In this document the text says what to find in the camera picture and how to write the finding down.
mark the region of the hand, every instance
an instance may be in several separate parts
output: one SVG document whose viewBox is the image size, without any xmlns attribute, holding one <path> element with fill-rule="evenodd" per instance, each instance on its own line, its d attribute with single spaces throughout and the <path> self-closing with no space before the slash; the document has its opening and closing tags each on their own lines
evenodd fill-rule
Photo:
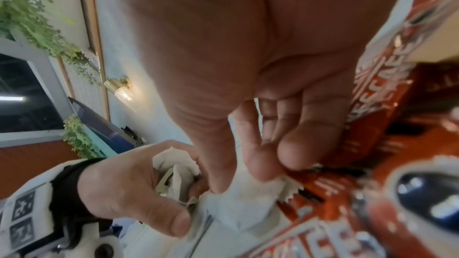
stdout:
<svg viewBox="0 0 459 258">
<path fill-rule="evenodd" d="M 244 162 L 261 181 L 334 149 L 357 60 L 396 2 L 104 1 L 118 27 L 132 30 L 167 112 L 196 146 L 217 193 L 236 170 L 231 113 Z"/>
<path fill-rule="evenodd" d="M 188 211 L 154 191 L 161 177 L 153 169 L 152 158 L 171 147 L 187 151 L 197 161 L 191 145 L 174 140 L 128 151 L 83 171 L 77 186 L 81 201 L 97 217 L 130 217 L 166 235 L 185 235 L 190 228 Z M 199 197 L 206 190 L 207 181 L 200 180 L 191 187 L 190 197 Z"/>
</svg>

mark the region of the brown wall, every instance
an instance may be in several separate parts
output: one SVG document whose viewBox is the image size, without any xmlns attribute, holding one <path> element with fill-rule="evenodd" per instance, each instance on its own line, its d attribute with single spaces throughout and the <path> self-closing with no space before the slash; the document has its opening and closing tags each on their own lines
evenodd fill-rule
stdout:
<svg viewBox="0 0 459 258">
<path fill-rule="evenodd" d="M 0 148 L 0 200 L 10 196 L 29 179 L 75 159 L 78 155 L 63 141 Z"/>
</svg>

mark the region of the green leaves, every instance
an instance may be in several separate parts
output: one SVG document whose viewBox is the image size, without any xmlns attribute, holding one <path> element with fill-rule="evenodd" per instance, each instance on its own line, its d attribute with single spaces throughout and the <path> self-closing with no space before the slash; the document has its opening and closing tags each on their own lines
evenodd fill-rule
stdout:
<svg viewBox="0 0 459 258">
<path fill-rule="evenodd" d="M 69 43 L 60 30 L 49 24 L 43 2 L 53 0 L 0 0 L 2 28 L 21 31 L 31 44 L 53 57 L 62 57 L 90 84 L 98 84 L 100 70 L 80 49 Z"/>
<path fill-rule="evenodd" d="M 72 151 L 78 152 L 80 158 L 89 159 L 104 156 L 86 135 L 83 123 L 77 115 L 72 115 L 65 120 L 64 128 L 65 132 L 62 135 L 64 141 L 67 141 L 72 146 Z"/>
</svg>

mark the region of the wall sconce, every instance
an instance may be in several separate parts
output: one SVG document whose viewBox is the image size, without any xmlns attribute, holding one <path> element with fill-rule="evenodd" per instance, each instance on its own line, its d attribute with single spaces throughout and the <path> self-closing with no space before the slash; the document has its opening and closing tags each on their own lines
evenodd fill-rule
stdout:
<svg viewBox="0 0 459 258">
<path fill-rule="evenodd" d="M 140 106 L 137 104 L 134 93 L 131 91 L 132 83 L 128 77 L 122 77 L 120 80 L 108 79 L 104 83 L 105 88 L 112 92 L 116 98 L 124 103 L 134 112 L 139 111 Z"/>
</svg>

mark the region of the hanging plant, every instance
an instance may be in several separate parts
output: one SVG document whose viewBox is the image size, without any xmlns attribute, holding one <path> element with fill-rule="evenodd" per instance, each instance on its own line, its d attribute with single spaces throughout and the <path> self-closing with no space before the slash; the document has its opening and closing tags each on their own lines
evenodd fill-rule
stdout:
<svg viewBox="0 0 459 258">
<path fill-rule="evenodd" d="M 64 121 L 64 141 L 72 146 L 72 151 L 76 151 L 80 158 L 104 157 L 100 149 L 92 142 L 85 133 L 83 123 L 76 115 L 70 116 Z"/>
<path fill-rule="evenodd" d="M 47 2 L 53 0 L 0 0 L 0 27 L 18 29 L 31 44 L 53 57 L 62 57 L 91 84 L 98 83 L 99 68 L 49 24 L 44 10 Z"/>
</svg>

